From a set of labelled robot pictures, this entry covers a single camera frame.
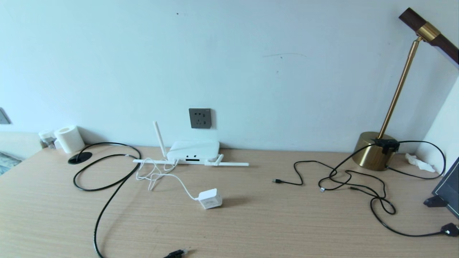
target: charger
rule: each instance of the charger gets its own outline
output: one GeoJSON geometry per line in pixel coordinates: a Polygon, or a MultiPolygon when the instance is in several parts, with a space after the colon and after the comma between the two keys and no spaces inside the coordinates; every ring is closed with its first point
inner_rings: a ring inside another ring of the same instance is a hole
{"type": "Polygon", "coordinates": [[[215,208],[222,205],[222,197],[218,193],[217,188],[200,192],[197,200],[201,203],[204,209],[215,208]]]}

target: wooden desk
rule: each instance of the wooden desk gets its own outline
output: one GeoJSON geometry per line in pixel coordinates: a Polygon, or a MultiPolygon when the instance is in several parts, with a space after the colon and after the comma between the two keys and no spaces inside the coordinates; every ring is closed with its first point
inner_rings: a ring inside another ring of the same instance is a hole
{"type": "MultiPolygon", "coordinates": [[[[140,147],[144,157],[159,158],[157,148],[140,147]]],[[[126,147],[91,149],[97,157],[131,153],[126,147]]],[[[153,192],[148,181],[132,176],[102,217],[98,243],[107,258],[162,258],[190,247],[189,258],[289,257],[453,257],[459,238],[410,238],[384,228],[369,209],[370,197],[343,187],[321,193],[317,186],[329,170],[301,164],[305,186],[274,184],[273,178],[298,181],[292,165],[304,159],[336,165],[348,154],[222,150],[225,161],[250,162],[250,167],[178,166],[192,195],[218,188],[223,206],[204,210],[174,178],[164,178],[153,192]]],[[[0,257],[97,257],[92,236],[95,220],[115,188],[83,192],[72,184],[74,174],[89,162],[68,165],[55,150],[42,150],[0,177],[0,257]]],[[[88,169],[85,187],[104,186],[124,176],[134,164],[128,157],[107,159],[88,169]]],[[[432,176],[396,157],[393,166],[432,176]]],[[[342,168],[365,171],[352,161],[342,168]]],[[[427,208],[438,180],[420,180],[395,172],[373,172],[388,185],[394,216],[377,211],[394,228],[411,234],[439,231],[457,219],[445,208],[427,208]]],[[[355,182],[381,190],[374,179],[355,182]]]]}

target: crumpled tissue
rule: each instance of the crumpled tissue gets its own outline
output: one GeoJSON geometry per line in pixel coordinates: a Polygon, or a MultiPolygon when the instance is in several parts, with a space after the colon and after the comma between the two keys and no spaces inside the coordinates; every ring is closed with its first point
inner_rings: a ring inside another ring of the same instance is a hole
{"type": "Polygon", "coordinates": [[[422,169],[422,170],[427,170],[429,172],[435,172],[435,170],[433,169],[433,167],[419,159],[417,159],[416,155],[409,155],[408,153],[405,154],[405,158],[408,160],[408,162],[411,164],[411,165],[415,165],[415,166],[418,166],[419,169],[422,169]]]}

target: desk lamp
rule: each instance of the desk lamp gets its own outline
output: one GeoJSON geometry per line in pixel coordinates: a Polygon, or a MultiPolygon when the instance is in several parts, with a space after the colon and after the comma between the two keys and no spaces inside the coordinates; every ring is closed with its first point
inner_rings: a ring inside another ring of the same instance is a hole
{"type": "Polygon", "coordinates": [[[434,46],[440,50],[440,52],[442,52],[456,67],[459,68],[458,48],[454,46],[454,44],[451,43],[445,36],[443,36],[437,28],[423,19],[411,8],[408,8],[405,12],[403,12],[399,19],[402,20],[410,28],[412,28],[416,32],[418,38],[411,45],[405,67],[402,71],[402,76],[398,82],[397,89],[395,90],[394,97],[392,98],[392,102],[389,106],[389,110],[387,111],[386,119],[384,119],[381,130],[379,133],[362,133],[355,146],[355,151],[357,151],[365,146],[376,144],[364,148],[362,151],[352,157],[354,162],[359,166],[371,170],[385,170],[386,165],[390,163],[394,153],[398,149],[398,146],[386,146],[383,148],[382,146],[378,145],[378,140],[385,139],[395,141],[394,138],[385,135],[384,132],[387,128],[387,125],[389,124],[389,120],[391,119],[391,115],[394,111],[400,92],[402,91],[403,84],[405,83],[409,68],[413,62],[416,50],[418,49],[419,42],[424,41],[434,46]]]}

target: power outlet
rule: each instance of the power outlet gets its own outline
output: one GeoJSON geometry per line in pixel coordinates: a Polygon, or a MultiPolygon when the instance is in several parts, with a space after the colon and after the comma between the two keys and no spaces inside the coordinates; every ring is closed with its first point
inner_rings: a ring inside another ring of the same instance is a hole
{"type": "Polygon", "coordinates": [[[3,111],[3,108],[0,107],[0,124],[11,124],[10,120],[3,111]]]}
{"type": "Polygon", "coordinates": [[[210,108],[190,108],[188,111],[190,111],[191,128],[211,128],[210,108]]]}

